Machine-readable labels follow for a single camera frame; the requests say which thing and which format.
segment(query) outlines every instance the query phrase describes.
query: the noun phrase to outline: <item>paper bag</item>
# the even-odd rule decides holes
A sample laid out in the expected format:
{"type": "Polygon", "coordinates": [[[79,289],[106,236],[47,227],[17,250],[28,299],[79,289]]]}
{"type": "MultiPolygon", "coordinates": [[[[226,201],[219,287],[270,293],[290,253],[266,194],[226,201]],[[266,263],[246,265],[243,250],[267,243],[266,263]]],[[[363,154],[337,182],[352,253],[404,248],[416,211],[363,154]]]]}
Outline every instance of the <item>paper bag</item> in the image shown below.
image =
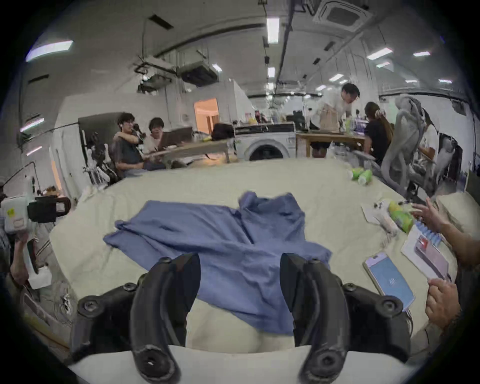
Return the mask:
{"type": "Polygon", "coordinates": [[[325,105],[320,113],[320,132],[340,133],[338,113],[329,105],[325,105]]]}

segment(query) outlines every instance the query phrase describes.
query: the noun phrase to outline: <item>ceiling beam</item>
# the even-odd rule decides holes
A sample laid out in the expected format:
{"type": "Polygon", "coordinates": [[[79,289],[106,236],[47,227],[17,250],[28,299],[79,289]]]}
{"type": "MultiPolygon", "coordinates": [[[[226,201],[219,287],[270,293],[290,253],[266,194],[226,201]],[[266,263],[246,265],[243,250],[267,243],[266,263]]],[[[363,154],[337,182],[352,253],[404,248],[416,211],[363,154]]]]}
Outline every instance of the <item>ceiling beam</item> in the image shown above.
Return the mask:
{"type": "Polygon", "coordinates": [[[191,37],[187,40],[183,40],[180,43],[177,43],[177,44],[172,45],[168,48],[165,48],[164,50],[155,54],[154,57],[159,58],[160,56],[163,56],[163,55],[165,55],[165,54],[167,54],[167,53],[169,53],[169,52],[171,52],[175,49],[181,48],[185,45],[194,43],[195,41],[199,41],[199,40],[202,40],[202,39],[205,39],[205,38],[208,38],[208,37],[222,35],[224,33],[229,33],[229,32],[238,32],[238,31],[245,31],[245,30],[248,30],[248,29],[257,29],[257,28],[266,28],[266,23],[235,25],[235,26],[232,26],[232,27],[217,29],[217,30],[212,31],[212,32],[207,32],[205,34],[198,35],[198,36],[195,36],[195,37],[191,37]]]}

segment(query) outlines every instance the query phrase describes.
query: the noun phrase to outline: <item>man in white shirt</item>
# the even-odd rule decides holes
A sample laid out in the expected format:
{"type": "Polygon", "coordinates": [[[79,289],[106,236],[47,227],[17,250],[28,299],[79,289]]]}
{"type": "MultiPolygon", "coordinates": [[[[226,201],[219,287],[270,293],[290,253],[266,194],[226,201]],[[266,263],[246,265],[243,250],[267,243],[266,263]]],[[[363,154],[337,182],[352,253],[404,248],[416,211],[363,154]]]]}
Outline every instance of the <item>man in white shirt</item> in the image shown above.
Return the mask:
{"type": "Polygon", "coordinates": [[[163,120],[160,117],[154,117],[148,124],[150,134],[144,140],[144,155],[160,150],[160,142],[163,135],[163,120]]]}
{"type": "MultiPolygon", "coordinates": [[[[310,123],[307,126],[310,130],[320,129],[320,116],[324,109],[332,109],[337,113],[338,119],[345,113],[346,117],[352,115],[352,103],[360,96],[360,90],[355,84],[346,83],[342,89],[332,88],[325,90],[317,110],[311,115],[310,123]]],[[[325,157],[327,148],[330,143],[314,142],[311,143],[313,148],[313,157],[325,157]]]]}

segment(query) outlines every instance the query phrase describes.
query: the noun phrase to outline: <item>mattress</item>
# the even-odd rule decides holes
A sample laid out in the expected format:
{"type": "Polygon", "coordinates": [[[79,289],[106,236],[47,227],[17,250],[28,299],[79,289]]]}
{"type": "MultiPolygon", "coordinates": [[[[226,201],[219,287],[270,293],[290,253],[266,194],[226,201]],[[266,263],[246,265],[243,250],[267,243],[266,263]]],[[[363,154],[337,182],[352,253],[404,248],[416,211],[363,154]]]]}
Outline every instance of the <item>mattress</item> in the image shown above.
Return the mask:
{"type": "MultiPolygon", "coordinates": [[[[98,192],[63,218],[50,234],[59,265],[78,298],[100,295],[145,270],[103,237],[115,231],[116,220],[129,220],[148,200],[219,204],[238,207],[245,191],[261,197],[290,192],[305,212],[305,237],[332,251],[330,266],[344,283],[376,292],[362,267],[382,249],[385,232],[365,221],[361,203],[382,198],[402,200],[376,178],[360,186],[347,177],[348,164],[336,159],[279,159],[147,172],[98,192]]],[[[414,333],[423,328],[428,283],[400,252],[406,239],[399,233],[385,248],[416,296],[410,307],[414,333]]],[[[452,279],[456,261],[447,250],[452,279]]],[[[187,346],[214,352],[263,352],[293,346],[293,338],[258,332],[231,313],[196,300],[187,318],[187,346]]]]}

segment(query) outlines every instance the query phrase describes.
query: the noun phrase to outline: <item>screw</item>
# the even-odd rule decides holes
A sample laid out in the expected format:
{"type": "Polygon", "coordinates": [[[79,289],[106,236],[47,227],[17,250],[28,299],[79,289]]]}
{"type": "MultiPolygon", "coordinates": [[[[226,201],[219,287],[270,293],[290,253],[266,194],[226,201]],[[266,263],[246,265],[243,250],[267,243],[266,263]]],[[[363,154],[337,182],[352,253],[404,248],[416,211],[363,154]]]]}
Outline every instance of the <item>screw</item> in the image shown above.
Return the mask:
{"type": "Polygon", "coordinates": [[[125,283],[123,284],[123,289],[127,292],[133,292],[137,289],[137,285],[135,283],[125,283]]]}
{"type": "Polygon", "coordinates": [[[88,300],[84,303],[84,308],[88,312],[93,312],[98,308],[98,303],[95,300],[88,300]]]}
{"type": "Polygon", "coordinates": [[[391,300],[385,300],[384,301],[384,308],[388,311],[388,312],[393,312],[395,310],[395,303],[391,300]]]}
{"type": "Polygon", "coordinates": [[[357,286],[353,283],[346,283],[343,285],[343,289],[347,292],[353,292],[357,289],[357,286]]]}

